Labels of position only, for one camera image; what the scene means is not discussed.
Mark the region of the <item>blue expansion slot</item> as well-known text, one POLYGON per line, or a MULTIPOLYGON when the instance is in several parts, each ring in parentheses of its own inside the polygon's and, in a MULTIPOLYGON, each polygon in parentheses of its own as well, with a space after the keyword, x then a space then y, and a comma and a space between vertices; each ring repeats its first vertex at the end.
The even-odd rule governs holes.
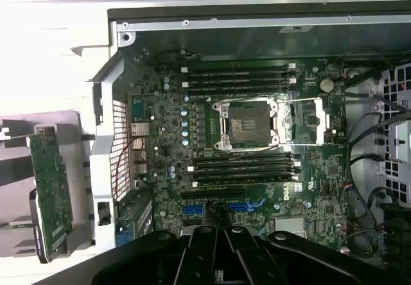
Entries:
MULTIPOLYGON (((204 203, 198 205, 185 205, 182 208, 183 214, 202 214, 206 207, 211 203, 204 203)), ((226 208, 230 212, 247 212, 250 207, 247 203, 222 203, 222 207, 226 208)))

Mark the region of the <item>silver chipset heatsink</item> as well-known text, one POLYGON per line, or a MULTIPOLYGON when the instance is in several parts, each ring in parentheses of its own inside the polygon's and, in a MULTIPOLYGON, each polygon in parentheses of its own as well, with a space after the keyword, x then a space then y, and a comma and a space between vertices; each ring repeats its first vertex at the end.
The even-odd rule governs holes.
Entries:
POLYGON ((304 218, 276 218, 275 230, 303 234, 305 233, 304 218))

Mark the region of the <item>black expansion slot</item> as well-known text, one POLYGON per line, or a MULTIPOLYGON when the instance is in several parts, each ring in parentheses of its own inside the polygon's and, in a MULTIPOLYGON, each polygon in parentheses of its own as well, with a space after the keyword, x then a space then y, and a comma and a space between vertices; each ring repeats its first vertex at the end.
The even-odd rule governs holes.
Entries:
POLYGON ((183 200, 194 200, 199 198, 228 198, 245 196, 247 194, 244 187, 222 188, 222 189, 201 189, 198 191, 182 192, 183 200))

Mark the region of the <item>black RAM stick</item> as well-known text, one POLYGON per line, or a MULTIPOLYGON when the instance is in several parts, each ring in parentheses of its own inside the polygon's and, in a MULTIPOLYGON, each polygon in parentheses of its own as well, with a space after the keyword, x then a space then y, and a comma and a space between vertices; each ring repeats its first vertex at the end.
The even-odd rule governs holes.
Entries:
POLYGON ((256 154, 249 154, 249 155, 242 155, 239 157, 233 156, 219 156, 219 157, 202 157, 193 159, 193 163, 205 163, 205 162, 228 162, 228 161, 237 161, 243 159, 264 159, 264 158, 275 158, 275 159, 299 159, 301 157, 298 153, 291 153, 291 152, 279 152, 279 153, 256 153, 256 154))

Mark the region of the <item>CPU socket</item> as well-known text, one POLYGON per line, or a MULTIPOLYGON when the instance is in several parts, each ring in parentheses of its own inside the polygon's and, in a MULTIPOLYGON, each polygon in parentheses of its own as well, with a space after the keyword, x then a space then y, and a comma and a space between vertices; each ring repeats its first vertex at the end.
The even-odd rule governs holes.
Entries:
POLYGON ((263 151, 279 146, 277 102, 268 97, 225 99, 213 104, 219 131, 214 148, 227 153, 263 151))

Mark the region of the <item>green motherboard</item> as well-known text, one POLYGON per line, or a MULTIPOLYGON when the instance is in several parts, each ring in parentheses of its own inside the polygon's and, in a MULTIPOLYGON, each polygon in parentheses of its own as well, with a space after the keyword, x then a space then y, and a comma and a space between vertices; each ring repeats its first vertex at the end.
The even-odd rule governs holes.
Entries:
POLYGON ((128 93, 130 152, 135 182, 152 188, 153 224, 180 234, 199 225, 202 214, 183 214, 185 205, 247 203, 247 212, 230 212, 234 225, 250 226, 259 236, 275 231, 276 218, 304 218, 297 234, 337 248, 347 233, 343 215, 347 181, 345 78, 340 65, 327 59, 281 62, 165 63, 146 69, 128 93), (319 83, 330 78, 335 88, 324 93, 319 83), (263 151, 227 153, 214 148, 218 113, 225 99, 268 97, 293 100, 320 97, 329 116, 322 146, 279 144, 263 151), (202 157, 291 152, 299 159, 243 159, 193 163, 202 157), (244 187, 247 194, 228 198, 183 200, 182 192, 244 187))

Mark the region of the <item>black plastic block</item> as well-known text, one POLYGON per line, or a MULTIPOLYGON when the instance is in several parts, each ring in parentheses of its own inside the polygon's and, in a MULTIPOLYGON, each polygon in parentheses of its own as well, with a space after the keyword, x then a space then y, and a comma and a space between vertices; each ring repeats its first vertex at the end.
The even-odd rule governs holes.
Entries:
POLYGON ((411 249, 411 207, 387 204, 383 210, 383 220, 385 247, 411 249))

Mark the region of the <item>metal socket cover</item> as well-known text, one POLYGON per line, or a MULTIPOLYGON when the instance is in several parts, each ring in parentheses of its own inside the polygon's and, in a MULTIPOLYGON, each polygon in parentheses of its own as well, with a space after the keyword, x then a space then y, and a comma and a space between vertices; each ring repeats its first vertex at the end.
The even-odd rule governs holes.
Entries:
POLYGON ((320 97, 277 102, 277 134, 281 144, 322 146, 329 116, 320 97))

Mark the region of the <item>metal disk bay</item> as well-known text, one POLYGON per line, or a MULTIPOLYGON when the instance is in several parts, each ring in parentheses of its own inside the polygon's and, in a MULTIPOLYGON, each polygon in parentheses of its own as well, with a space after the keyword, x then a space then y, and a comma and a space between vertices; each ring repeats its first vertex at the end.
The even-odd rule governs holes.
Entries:
MULTIPOLYGON (((411 110, 411 63, 383 73, 383 97, 411 110)), ((411 120, 385 127, 385 186, 411 207, 411 120)))

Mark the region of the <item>coin battery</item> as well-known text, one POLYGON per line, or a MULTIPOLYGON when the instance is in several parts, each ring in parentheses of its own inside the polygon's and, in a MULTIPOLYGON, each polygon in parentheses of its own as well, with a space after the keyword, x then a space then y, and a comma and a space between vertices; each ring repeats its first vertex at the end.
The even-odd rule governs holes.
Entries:
POLYGON ((324 93, 330 93, 334 90, 335 88, 335 83, 332 79, 330 78, 324 78, 320 81, 319 83, 319 88, 322 92, 324 93))

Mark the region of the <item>gray parts rack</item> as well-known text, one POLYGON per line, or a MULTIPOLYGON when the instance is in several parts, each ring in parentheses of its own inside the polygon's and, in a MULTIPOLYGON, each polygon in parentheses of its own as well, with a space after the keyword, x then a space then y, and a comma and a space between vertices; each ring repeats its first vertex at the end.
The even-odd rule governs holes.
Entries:
POLYGON ((67 257, 92 243, 91 189, 85 178, 79 114, 64 110, 0 116, 0 258, 37 254, 29 200, 35 182, 28 137, 38 126, 55 130, 73 208, 73 230, 52 257, 67 257))

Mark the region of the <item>open black PC case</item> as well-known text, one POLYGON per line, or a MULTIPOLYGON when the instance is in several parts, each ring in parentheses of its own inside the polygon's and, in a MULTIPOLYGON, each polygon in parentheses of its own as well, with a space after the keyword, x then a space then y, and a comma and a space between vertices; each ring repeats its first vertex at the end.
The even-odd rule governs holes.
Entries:
POLYGON ((345 71, 347 233, 334 250, 370 259, 382 251, 383 210, 407 206, 385 186, 385 127, 411 110, 383 97, 383 73, 411 63, 411 10, 271 14, 226 7, 109 13, 110 58, 93 81, 96 138, 90 155, 94 240, 100 252, 155 230, 152 188, 135 182, 128 93, 165 63, 327 59, 345 71))

